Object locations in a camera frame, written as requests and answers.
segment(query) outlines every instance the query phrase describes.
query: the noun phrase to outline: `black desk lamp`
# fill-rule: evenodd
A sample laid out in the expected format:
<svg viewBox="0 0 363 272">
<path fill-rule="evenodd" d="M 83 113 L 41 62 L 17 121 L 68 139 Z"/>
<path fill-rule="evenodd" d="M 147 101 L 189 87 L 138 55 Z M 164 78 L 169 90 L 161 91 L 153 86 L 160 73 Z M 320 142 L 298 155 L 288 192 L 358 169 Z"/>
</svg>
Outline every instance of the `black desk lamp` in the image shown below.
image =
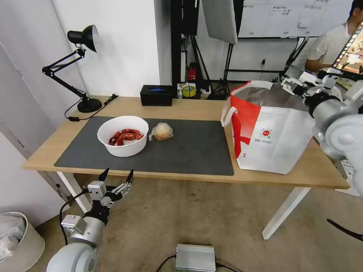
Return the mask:
<svg viewBox="0 0 363 272">
<path fill-rule="evenodd" d="M 66 87 L 68 90 L 73 92 L 74 94 L 78 95 L 82 101 L 79 102 L 77 105 L 77 108 L 82 113 L 90 113 L 93 111 L 97 111 L 102 107 L 102 103 L 98 99 L 89 98 L 86 94 L 86 92 L 83 92 L 68 83 L 64 82 L 62 79 L 57 77 L 55 75 L 56 72 L 62 70 L 63 68 L 71 65 L 72 63 L 75 63 L 76 61 L 84 58 L 86 49 L 82 47 L 82 44 L 87 46 L 89 49 L 91 49 L 94 52 L 97 52 L 97 49 L 99 47 L 99 37 L 98 37 L 98 31 L 95 25 L 90 25 L 86 27 L 82 32 L 80 31 L 68 31 L 67 33 L 68 40 L 71 43 L 74 43 L 78 49 L 74 51 L 73 53 L 69 54 L 68 56 L 65 56 L 64 58 L 56 61 L 55 63 L 52 63 L 49 66 L 43 67 L 42 72 L 43 74 L 47 75 L 51 79 L 55 80 L 62 86 Z M 66 60 L 67 58 L 78 54 L 78 58 L 65 63 L 65 64 L 59 64 L 60 62 Z"/>
</svg>

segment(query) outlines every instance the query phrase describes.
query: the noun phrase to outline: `white shirt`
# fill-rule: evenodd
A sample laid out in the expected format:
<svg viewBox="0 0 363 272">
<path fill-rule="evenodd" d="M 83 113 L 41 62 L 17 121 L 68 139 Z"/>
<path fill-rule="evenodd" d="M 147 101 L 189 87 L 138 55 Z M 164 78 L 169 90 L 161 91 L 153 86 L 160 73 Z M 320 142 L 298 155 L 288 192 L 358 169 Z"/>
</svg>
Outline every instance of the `white shirt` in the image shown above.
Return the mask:
<svg viewBox="0 0 363 272">
<path fill-rule="evenodd" d="M 324 33 L 315 41 L 307 59 L 318 59 L 322 64 L 333 64 L 349 38 L 348 23 L 339 25 Z"/>
</svg>

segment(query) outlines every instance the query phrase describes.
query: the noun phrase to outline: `shopping bag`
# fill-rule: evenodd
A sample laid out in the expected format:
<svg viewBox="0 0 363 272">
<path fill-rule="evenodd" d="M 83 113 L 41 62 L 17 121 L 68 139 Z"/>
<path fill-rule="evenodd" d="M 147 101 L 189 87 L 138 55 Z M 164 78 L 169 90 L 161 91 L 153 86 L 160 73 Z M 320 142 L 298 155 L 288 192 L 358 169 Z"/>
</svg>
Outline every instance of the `shopping bag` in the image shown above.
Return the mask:
<svg viewBox="0 0 363 272">
<path fill-rule="evenodd" d="M 281 89 L 271 95 L 272 86 L 271 82 L 250 81 L 234 89 L 222 110 L 221 123 L 226 127 L 232 121 L 234 153 L 241 169 L 288 174 L 310 142 L 315 122 L 306 111 L 286 108 L 289 94 Z M 255 90 L 248 97 L 253 103 L 239 98 L 250 88 Z M 287 97 L 284 107 L 276 96 Z"/>
</svg>

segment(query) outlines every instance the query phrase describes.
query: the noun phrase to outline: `lamp base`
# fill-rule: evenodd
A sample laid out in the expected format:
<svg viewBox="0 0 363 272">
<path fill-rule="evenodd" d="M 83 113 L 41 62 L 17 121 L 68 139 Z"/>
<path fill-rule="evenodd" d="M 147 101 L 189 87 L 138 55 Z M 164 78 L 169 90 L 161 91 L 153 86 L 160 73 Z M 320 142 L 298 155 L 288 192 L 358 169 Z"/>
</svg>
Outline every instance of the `lamp base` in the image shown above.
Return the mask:
<svg viewBox="0 0 363 272">
<path fill-rule="evenodd" d="M 102 102 L 98 99 L 89 97 L 82 99 L 82 101 L 77 105 L 78 111 L 82 113 L 94 112 L 100 108 L 102 108 Z"/>
</svg>

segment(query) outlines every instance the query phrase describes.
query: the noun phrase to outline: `wooden table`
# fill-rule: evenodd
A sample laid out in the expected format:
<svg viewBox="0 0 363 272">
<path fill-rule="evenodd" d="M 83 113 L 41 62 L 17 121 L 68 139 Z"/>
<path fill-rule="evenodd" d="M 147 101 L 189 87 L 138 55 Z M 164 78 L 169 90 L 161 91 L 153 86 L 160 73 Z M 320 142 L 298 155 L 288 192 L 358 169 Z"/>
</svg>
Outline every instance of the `wooden table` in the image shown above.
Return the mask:
<svg viewBox="0 0 363 272">
<path fill-rule="evenodd" d="M 102 102 L 108 97 L 95 96 Z M 109 103 L 96 116 L 135 115 L 141 118 L 186 119 L 186 120 L 220 120 L 224 101 L 174 99 L 172 107 L 143 107 L 138 97 L 119 97 Z M 88 117 L 76 111 L 73 116 Z M 24 163 L 30 170 L 57 172 L 74 196 L 81 188 L 72 173 L 100 174 L 104 169 L 84 169 L 56 167 L 54 164 L 70 145 L 88 120 L 80 122 L 66 121 L 53 135 Z M 292 186 L 293 191 L 282 204 L 275 216 L 262 231 L 263 237 L 269 239 L 299 202 L 313 187 L 329 189 L 347 189 L 348 183 L 330 162 L 319 146 L 312 140 L 300 160 L 288 175 L 241 170 L 234 156 L 231 127 L 225 128 L 228 148 L 232 158 L 233 176 L 194 175 L 179 173 L 134 172 L 135 177 L 181 179 L 192 181 L 227 182 L 236 184 L 255 184 L 273 186 Z M 128 171 L 110 170 L 109 175 L 127 176 Z M 90 203 L 85 196 L 79 197 L 77 203 L 86 212 Z"/>
</svg>

